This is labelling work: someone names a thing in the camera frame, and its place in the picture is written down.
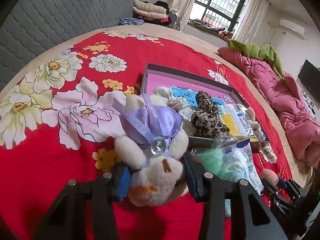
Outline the green sponge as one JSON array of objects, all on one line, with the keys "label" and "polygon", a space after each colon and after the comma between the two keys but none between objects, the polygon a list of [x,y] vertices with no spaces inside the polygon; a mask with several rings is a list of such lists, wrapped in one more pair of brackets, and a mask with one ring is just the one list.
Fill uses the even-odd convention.
[{"label": "green sponge", "polygon": [[202,164],[206,172],[217,175],[222,166],[224,145],[228,139],[230,137],[227,135],[218,135],[215,139],[192,138],[189,148],[193,160]]}]

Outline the plush bunny with purple bow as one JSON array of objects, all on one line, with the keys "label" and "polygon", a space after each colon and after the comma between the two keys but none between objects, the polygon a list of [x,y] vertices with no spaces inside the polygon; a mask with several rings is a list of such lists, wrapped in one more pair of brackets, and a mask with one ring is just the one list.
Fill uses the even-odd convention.
[{"label": "plush bunny with purple bow", "polygon": [[188,192],[181,158],[189,138],[182,116],[158,95],[131,95],[117,99],[124,135],[115,140],[115,150],[133,174],[128,191],[136,206],[162,206]]}]

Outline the white blue wipes pack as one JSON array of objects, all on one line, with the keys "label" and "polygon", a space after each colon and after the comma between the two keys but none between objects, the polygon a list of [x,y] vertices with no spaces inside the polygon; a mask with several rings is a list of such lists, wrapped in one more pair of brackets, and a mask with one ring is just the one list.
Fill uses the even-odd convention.
[{"label": "white blue wipes pack", "polygon": [[246,154],[247,166],[248,166],[247,180],[253,186],[255,191],[257,191],[258,194],[261,194],[264,187],[263,187],[262,182],[259,178],[259,175],[255,169],[255,165],[253,163],[253,154],[252,154],[252,150],[251,150],[250,140],[249,139],[243,140],[243,141],[240,141],[240,142],[237,142],[235,144],[232,144],[230,146],[225,147],[223,155],[225,155],[229,152],[234,152],[236,150],[240,150]]}]

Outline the leopard print scrunchie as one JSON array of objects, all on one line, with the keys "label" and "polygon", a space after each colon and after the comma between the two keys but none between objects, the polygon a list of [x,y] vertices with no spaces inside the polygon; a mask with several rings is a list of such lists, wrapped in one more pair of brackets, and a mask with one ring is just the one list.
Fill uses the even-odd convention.
[{"label": "leopard print scrunchie", "polygon": [[200,137],[217,139],[229,137],[229,128],[221,121],[217,103],[207,92],[199,91],[195,96],[197,110],[191,115],[191,122]]}]

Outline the plush bunny with pink bow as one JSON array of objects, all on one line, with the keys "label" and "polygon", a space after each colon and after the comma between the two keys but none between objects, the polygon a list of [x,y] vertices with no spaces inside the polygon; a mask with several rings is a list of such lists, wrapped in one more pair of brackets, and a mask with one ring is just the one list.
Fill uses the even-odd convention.
[{"label": "plush bunny with pink bow", "polygon": [[263,133],[259,122],[256,120],[255,112],[254,112],[253,108],[248,107],[248,109],[246,109],[245,112],[248,115],[248,118],[249,118],[248,122],[249,122],[251,128],[253,129],[253,133],[255,134],[257,139],[259,141],[265,141],[266,136]]}]

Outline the white floral scrunchie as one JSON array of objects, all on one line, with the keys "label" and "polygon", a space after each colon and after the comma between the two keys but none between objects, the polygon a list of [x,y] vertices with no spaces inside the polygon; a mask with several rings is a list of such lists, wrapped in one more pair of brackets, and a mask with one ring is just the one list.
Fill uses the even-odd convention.
[{"label": "white floral scrunchie", "polygon": [[160,96],[168,107],[172,108],[183,117],[181,127],[188,136],[196,134],[196,128],[191,122],[191,116],[196,111],[196,107],[192,106],[187,99],[182,96],[174,96],[171,88],[163,86],[156,87],[151,92],[151,95]]}]

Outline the yellow white wipes pack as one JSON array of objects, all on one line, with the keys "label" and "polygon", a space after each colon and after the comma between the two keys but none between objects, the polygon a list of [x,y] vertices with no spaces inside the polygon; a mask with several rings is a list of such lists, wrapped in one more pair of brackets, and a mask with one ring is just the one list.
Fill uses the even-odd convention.
[{"label": "yellow white wipes pack", "polygon": [[229,128],[230,135],[237,141],[250,139],[257,141],[257,137],[251,126],[247,108],[242,104],[226,104],[218,106],[221,121]]}]

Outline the small teal tissue pack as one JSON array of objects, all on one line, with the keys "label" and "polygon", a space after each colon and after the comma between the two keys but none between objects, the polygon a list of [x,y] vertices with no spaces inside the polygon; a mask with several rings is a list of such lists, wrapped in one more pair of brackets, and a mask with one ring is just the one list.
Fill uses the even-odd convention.
[{"label": "small teal tissue pack", "polygon": [[223,156],[218,176],[222,180],[238,182],[248,178],[247,156],[240,150],[229,152]]}]

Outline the dark shallow cardboard box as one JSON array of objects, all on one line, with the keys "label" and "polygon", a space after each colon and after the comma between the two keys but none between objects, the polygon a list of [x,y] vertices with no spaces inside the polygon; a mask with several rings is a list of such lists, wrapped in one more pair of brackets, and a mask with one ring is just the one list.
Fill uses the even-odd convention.
[{"label": "dark shallow cardboard box", "polygon": [[169,67],[165,67],[165,66],[160,66],[160,65],[156,65],[156,64],[147,64],[145,72],[144,72],[144,76],[142,79],[142,86],[140,91],[142,93],[146,93],[146,80],[148,78],[148,74],[158,74],[158,75],[163,75],[163,76],[168,76],[168,77],[174,77],[174,76],[178,76],[178,79],[191,79],[191,80],[195,80],[195,81],[200,81],[202,83],[207,83],[207,84],[211,84],[214,86],[219,86],[225,90],[229,90],[232,89],[232,95],[236,96],[236,103],[242,104],[245,107],[248,107],[248,103],[244,100],[244,98],[236,91],[236,89],[225,85],[223,83],[219,83],[217,81],[214,81],[212,79],[206,78],[206,77],[202,77],[196,74],[192,74],[189,72],[185,72],[179,69],[174,69],[174,68],[169,68]]}]

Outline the pink quilt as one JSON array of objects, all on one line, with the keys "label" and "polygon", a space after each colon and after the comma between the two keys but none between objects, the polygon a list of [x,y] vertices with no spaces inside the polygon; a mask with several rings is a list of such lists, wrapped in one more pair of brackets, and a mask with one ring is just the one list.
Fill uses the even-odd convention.
[{"label": "pink quilt", "polygon": [[289,73],[284,80],[264,61],[221,47],[218,54],[240,69],[253,83],[279,118],[295,158],[306,165],[319,165],[319,123],[308,112],[302,94]]}]

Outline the red floral blanket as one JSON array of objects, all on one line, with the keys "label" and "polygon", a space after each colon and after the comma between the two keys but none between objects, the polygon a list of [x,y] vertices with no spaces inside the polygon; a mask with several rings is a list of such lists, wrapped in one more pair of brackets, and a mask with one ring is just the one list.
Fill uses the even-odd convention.
[{"label": "red floral blanket", "polygon": [[150,63],[235,88],[255,110],[277,156],[271,164],[255,153],[257,170],[291,177],[270,112],[242,75],[181,42],[108,30],[51,53],[1,100],[1,227],[31,239],[69,180],[90,181],[108,170],[117,159],[114,137],[123,133],[112,101],[138,94]]}]

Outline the clothes on window sill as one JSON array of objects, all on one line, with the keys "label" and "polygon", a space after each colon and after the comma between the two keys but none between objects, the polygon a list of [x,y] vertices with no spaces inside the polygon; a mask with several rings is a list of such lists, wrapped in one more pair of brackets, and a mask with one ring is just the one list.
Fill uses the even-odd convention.
[{"label": "clothes on window sill", "polygon": [[214,27],[212,24],[199,19],[189,19],[188,24],[192,27],[219,37],[225,41],[233,37],[232,31],[227,31],[224,27]]}]

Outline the blue patterned cloth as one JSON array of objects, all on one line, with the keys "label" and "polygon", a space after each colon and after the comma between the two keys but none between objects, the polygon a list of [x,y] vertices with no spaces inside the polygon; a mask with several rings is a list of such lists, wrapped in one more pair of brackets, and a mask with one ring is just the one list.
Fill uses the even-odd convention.
[{"label": "blue patterned cloth", "polygon": [[118,25],[133,25],[133,26],[139,26],[142,25],[144,21],[139,18],[134,17],[121,17],[119,20]]}]

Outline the white curtain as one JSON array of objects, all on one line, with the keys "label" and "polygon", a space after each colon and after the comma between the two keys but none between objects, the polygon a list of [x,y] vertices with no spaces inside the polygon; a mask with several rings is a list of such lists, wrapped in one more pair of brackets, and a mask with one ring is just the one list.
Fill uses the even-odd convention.
[{"label": "white curtain", "polygon": [[251,43],[265,17],[270,3],[268,0],[248,0],[245,12],[232,39]]},{"label": "white curtain", "polygon": [[170,12],[177,17],[174,28],[183,31],[188,23],[189,16],[195,0],[173,0]]}]

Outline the left white curtain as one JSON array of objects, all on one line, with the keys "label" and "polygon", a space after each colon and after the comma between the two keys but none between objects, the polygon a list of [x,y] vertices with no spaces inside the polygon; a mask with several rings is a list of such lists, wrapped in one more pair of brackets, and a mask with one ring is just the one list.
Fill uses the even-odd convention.
[{"label": "left white curtain", "polygon": [[183,31],[188,23],[189,16],[195,0],[173,0],[170,12],[177,17],[174,28]]}]

